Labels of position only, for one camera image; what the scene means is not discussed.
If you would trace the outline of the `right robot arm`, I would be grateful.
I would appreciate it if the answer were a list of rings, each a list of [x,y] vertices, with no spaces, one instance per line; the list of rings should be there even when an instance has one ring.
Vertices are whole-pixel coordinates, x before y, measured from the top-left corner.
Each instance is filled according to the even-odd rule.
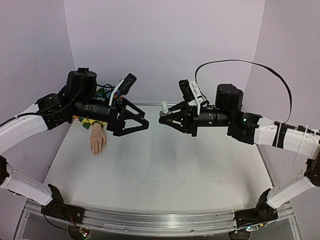
[[[277,209],[299,194],[320,185],[320,132],[302,125],[272,121],[259,114],[242,112],[243,91],[232,84],[217,86],[215,104],[205,106],[195,81],[181,80],[183,101],[168,107],[161,103],[159,123],[195,137],[199,127],[226,127],[227,135],[239,142],[272,146],[303,155],[306,169],[288,183],[265,190],[256,207],[234,212],[235,228],[266,224],[278,219]]]

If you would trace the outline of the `colourful patchwork sleeve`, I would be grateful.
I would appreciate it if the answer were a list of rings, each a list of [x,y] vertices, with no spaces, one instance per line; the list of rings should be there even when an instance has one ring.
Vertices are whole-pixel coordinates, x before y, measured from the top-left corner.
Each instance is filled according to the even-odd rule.
[[[98,88],[95,91],[95,94],[93,95],[92,99],[93,100],[102,100],[104,102],[108,102],[112,92],[113,92],[113,90],[106,90],[106,89]],[[93,126],[95,123],[100,124],[102,128],[107,124],[106,122],[103,122],[103,121],[89,119],[87,117],[80,117],[80,116],[76,116],[76,115],[73,115],[73,119],[78,120],[81,123],[81,125],[87,130],[90,128],[90,126]]]

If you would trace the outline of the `mannequin hand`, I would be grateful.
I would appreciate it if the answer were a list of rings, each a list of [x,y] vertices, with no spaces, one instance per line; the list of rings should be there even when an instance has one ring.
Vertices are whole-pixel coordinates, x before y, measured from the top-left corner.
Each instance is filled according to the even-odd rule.
[[[90,149],[95,156],[102,153],[104,147],[107,145],[107,135],[103,127],[99,123],[92,125],[90,136]]]

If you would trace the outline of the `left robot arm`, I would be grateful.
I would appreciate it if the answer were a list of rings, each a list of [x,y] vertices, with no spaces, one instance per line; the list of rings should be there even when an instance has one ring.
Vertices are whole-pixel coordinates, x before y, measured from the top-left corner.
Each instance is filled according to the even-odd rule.
[[[124,97],[114,97],[116,92],[127,95],[136,80],[130,73],[113,88],[109,99],[96,99],[97,74],[83,67],[69,72],[66,85],[59,93],[38,99],[22,113],[1,123],[0,152],[6,152],[33,135],[72,123],[74,116],[104,122],[106,129],[116,137],[148,129],[144,111]],[[69,205],[64,203],[56,186],[19,175],[3,156],[0,158],[0,187],[39,203],[48,216],[61,219],[68,213]]]

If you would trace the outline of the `glitter nail polish bottle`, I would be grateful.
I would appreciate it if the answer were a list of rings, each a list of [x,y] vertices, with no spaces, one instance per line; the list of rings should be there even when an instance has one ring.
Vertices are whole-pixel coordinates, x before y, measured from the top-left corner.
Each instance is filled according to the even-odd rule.
[[[166,117],[166,116],[169,116],[170,114],[171,114],[170,111],[168,111],[168,112],[163,112],[163,111],[161,111],[161,112],[159,113],[159,116],[160,116],[161,118],[164,118],[164,117]]]

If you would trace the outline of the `aluminium front rail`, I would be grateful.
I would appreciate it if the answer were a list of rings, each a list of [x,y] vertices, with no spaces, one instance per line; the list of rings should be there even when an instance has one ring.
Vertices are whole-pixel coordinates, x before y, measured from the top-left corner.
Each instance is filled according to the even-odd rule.
[[[207,236],[243,240],[302,238],[289,202],[273,212],[270,218],[260,219],[247,209],[186,213],[124,212],[67,204],[43,208],[28,199],[14,239],[69,240],[71,233],[81,240],[98,239],[103,234],[151,239],[201,239]]]

